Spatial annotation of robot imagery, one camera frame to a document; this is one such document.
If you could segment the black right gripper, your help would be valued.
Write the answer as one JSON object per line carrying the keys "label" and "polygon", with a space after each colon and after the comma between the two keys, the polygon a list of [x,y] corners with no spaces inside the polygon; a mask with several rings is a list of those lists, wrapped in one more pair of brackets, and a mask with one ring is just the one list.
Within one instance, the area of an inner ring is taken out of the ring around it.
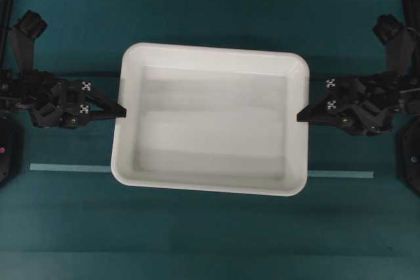
{"label": "black right gripper", "polygon": [[390,132],[394,116],[404,110],[400,92],[407,77],[393,73],[329,78],[326,96],[309,103],[297,121],[337,127],[352,136]]}

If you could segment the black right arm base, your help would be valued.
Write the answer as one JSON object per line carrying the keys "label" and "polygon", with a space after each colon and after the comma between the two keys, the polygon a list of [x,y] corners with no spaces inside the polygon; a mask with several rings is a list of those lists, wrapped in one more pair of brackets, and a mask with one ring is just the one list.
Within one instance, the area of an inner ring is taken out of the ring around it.
{"label": "black right arm base", "polygon": [[419,120],[412,121],[399,136],[400,175],[419,195]]}

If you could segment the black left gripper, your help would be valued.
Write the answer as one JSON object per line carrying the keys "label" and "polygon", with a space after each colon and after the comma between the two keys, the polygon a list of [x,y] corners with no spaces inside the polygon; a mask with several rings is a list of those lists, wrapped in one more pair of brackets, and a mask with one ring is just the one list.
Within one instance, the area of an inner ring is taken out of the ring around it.
{"label": "black left gripper", "polygon": [[[127,110],[89,81],[69,81],[45,71],[22,74],[15,81],[13,111],[25,111],[39,128],[75,129],[93,121],[126,117]],[[103,111],[90,111],[87,96]]]}

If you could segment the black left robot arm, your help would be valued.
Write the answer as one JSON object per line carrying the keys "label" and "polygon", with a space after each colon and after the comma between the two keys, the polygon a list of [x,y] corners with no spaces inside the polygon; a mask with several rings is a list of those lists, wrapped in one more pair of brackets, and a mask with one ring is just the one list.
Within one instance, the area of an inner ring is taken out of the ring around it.
{"label": "black left robot arm", "polygon": [[1,50],[10,45],[18,75],[1,69],[1,112],[27,112],[38,128],[76,129],[92,121],[124,118],[127,110],[90,81],[57,77],[34,67],[35,40],[47,29],[41,15],[28,10],[9,26],[12,0],[1,0]]}

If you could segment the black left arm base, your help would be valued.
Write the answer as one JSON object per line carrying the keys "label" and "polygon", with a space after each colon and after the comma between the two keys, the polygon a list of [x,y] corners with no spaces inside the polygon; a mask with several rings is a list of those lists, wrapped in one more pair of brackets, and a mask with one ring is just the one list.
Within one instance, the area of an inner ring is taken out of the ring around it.
{"label": "black left arm base", "polygon": [[15,121],[1,116],[1,188],[15,175],[20,151],[20,133]]}

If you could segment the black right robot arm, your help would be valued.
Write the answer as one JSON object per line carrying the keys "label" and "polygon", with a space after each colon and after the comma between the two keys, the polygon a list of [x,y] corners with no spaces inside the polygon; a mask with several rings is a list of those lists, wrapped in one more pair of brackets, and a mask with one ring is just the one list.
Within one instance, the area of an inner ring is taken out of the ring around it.
{"label": "black right robot arm", "polygon": [[402,2],[404,22],[383,14],[373,27],[385,47],[387,70],[327,79],[325,96],[301,110],[298,122],[376,136],[392,130],[397,113],[419,115],[419,0]]}

